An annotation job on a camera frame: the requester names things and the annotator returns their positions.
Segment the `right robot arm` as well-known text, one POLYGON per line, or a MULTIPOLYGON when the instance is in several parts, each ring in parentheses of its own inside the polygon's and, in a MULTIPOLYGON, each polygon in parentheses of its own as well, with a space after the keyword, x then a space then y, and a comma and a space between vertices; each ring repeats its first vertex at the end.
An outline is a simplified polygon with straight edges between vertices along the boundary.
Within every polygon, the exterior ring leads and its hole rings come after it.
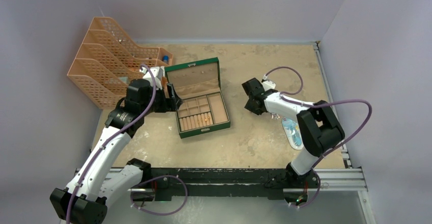
POLYGON ((265 88, 264 83, 256 78, 241 85, 248 96, 245 109, 256 115, 279 115, 298 124, 304 147, 287 165, 286 180, 293 187, 300 186, 323 154, 345 138, 333 110, 323 100, 316 103, 300 101, 288 97, 286 93, 265 88))

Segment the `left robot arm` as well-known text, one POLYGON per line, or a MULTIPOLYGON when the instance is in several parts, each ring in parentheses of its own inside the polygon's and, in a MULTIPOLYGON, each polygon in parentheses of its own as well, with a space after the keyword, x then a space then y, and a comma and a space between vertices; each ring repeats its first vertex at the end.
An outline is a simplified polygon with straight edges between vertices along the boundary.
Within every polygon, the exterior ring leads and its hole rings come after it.
POLYGON ((123 148, 144 125, 149 113, 176 111, 182 100, 171 83, 168 91, 145 79, 134 79, 105 122, 101 137, 83 167, 63 189, 55 188, 50 201, 67 223, 102 223, 109 207, 133 186, 145 188, 156 179, 151 165, 133 158, 116 177, 106 176, 123 148))

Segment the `green jewelry box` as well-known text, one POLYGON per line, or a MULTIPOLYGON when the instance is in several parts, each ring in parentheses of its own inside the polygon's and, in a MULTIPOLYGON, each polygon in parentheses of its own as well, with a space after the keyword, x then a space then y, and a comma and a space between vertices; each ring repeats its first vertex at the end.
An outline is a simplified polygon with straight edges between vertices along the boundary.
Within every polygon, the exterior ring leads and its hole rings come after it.
POLYGON ((181 139, 231 127, 217 57, 168 66, 165 74, 183 100, 176 111, 181 139))

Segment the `blue white oval dish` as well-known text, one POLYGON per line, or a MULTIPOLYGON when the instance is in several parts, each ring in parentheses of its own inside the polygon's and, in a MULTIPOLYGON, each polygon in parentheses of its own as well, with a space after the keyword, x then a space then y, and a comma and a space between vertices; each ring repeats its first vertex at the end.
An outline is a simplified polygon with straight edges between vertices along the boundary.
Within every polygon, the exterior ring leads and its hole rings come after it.
POLYGON ((300 134, 300 128, 298 126, 298 123, 284 117, 282 119, 281 124, 285 131, 290 146, 295 150, 301 150, 303 148, 303 142, 302 142, 302 137, 300 134))

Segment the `orange mesh file organizer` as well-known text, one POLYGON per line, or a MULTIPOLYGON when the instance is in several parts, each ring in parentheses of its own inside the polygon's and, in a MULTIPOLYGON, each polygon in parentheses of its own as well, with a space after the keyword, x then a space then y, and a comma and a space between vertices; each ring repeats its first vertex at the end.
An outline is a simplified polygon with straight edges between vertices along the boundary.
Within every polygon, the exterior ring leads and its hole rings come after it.
POLYGON ((111 17, 94 17, 67 76, 100 109, 115 107, 129 81, 143 77, 140 65, 172 66, 162 47, 136 44, 111 17))

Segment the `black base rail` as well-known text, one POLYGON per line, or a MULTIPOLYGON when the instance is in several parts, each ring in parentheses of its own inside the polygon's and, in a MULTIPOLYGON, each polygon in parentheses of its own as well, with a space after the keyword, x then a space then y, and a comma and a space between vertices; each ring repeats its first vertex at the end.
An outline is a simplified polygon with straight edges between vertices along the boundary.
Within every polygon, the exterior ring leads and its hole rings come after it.
POLYGON ((152 167, 136 158, 127 165, 143 170, 140 186, 155 191, 156 201, 172 197, 260 197, 301 202, 316 189, 318 174, 293 176, 287 169, 211 169, 152 167))

